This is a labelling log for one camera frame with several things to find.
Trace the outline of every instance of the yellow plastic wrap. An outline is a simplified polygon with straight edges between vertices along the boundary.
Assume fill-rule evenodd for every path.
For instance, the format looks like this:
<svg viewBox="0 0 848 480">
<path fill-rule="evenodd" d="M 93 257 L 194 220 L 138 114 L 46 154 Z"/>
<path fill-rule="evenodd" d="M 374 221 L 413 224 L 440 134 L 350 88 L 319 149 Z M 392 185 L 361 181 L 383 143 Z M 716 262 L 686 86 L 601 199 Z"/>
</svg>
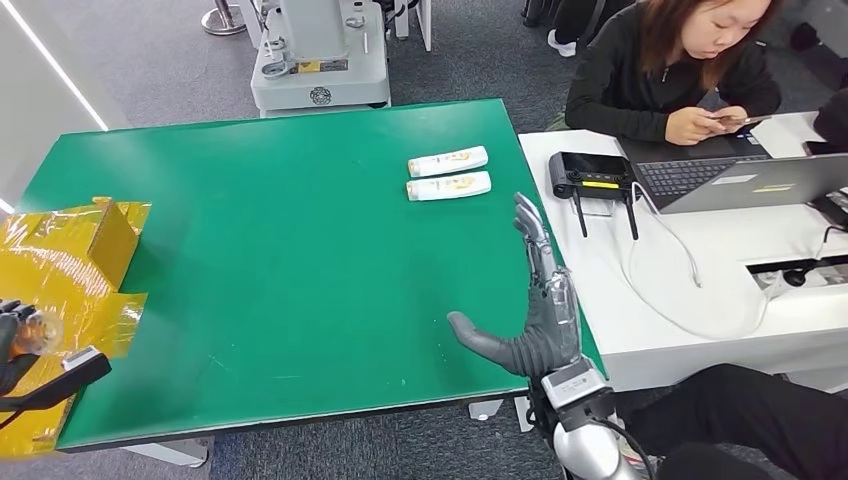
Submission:
<svg viewBox="0 0 848 480">
<path fill-rule="evenodd" d="M 0 226 L 0 298 L 19 299 L 63 323 L 58 351 L 42 356 L 9 396 L 62 373 L 61 360 L 88 345 L 125 355 L 146 294 L 118 293 L 150 204 L 113 203 L 12 215 Z M 0 457 L 50 451 L 73 399 L 28 411 L 0 430 Z M 10 414 L 0 413 L 0 421 Z"/>
</svg>

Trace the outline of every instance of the gray carpet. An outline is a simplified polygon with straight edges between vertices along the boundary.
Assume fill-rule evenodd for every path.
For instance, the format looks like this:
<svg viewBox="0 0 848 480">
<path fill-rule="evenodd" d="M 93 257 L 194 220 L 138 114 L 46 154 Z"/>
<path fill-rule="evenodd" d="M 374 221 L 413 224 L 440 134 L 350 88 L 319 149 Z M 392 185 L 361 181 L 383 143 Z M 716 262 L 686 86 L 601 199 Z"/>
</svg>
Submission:
<svg viewBox="0 0 848 480">
<path fill-rule="evenodd" d="M 511 402 L 485 422 L 448 407 L 219 435 L 215 448 L 215 480 L 562 479 Z"/>
<path fill-rule="evenodd" d="M 199 18 L 211 1 L 44 2 L 133 125 L 256 116 L 248 84 L 254 50 L 246 34 L 215 38 L 201 31 Z M 522 5 L 435 0 L 434 52 L 424 52 L 414 22 L 409 40 L 389 45 L 394 103 L 502 97 L 519 133 L 547 126 L 565 102 L 577 60 L 548 48 L 545 29 L 521 26 Z M 794 20 L 779 20 L 764 39 L 783 87 L 781 111 L 815 109 L 831 92 L 786 50 Z M 539 437 L 518 433 L 512 408 L 505 404 L 485 423 L 451 407 L 222 435 L 211 469 L 173 467 L 112 450 L 4 463 L 0 478 L 561 478 Z M 774 475 L 788 478 L 777 470 Z"/>
</svg>

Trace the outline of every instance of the metal pole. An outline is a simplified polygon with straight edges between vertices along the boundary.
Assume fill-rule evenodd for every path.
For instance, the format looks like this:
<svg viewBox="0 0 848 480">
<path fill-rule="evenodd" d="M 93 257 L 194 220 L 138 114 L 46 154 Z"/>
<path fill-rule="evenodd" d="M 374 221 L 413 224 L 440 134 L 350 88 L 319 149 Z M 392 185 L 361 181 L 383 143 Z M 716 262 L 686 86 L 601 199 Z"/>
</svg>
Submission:
<svg viewBox="0 0 848 480">
<path fill-rule="evenodd" d="M 200 20 L 203 29 L 206 33 L 212 35 L 226 36 L 234 35 L 243 32 L 247 29 L 244 20 L 241 16 L 241 11 L 238 10 L 238 5 L 228 4 L 227 0 L 215 0 L 216 8 L 206 12 Z"/>
</svg>

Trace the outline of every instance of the long hair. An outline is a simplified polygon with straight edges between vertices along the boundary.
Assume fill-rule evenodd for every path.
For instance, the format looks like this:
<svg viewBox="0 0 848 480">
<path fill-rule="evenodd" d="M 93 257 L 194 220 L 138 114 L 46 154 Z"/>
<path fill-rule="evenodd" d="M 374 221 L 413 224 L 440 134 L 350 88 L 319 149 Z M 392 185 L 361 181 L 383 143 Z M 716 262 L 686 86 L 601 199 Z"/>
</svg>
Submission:
<svg viewBox="0 0 848 480">
<path fill-rule="evenodd" d="M 669 56 L 677 53 L 683 24 L 701 3 L 707 0 L 644 0 L 645 14 L 642 17 L 639 61 L 642 71 L 656 74 L 666 67 Z M 771 0 L 765 14 L 745 38 L 721 52 L 717 57 L 702 61 L 701 86 L 711 90 L 718 85 L 727 70 L 737 61 L 746 42 L 757 38 L 757 34 L 780 8 L 782 0 Z"/>
</svg>

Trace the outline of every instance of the laptop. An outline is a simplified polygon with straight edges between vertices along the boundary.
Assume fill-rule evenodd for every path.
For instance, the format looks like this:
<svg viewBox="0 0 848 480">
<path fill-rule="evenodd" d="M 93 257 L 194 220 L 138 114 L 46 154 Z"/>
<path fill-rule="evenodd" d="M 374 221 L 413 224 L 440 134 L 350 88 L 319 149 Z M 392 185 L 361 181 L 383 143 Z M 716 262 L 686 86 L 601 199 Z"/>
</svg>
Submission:
<svg viewBox="0 0 848 480">
<path fill-rule="evenodd" d="M 848 154 L 774 159 L 750 133 L 693 147 L 619 142 L 662 213 L 806 203 L 848 185 Z"/>
</svg>

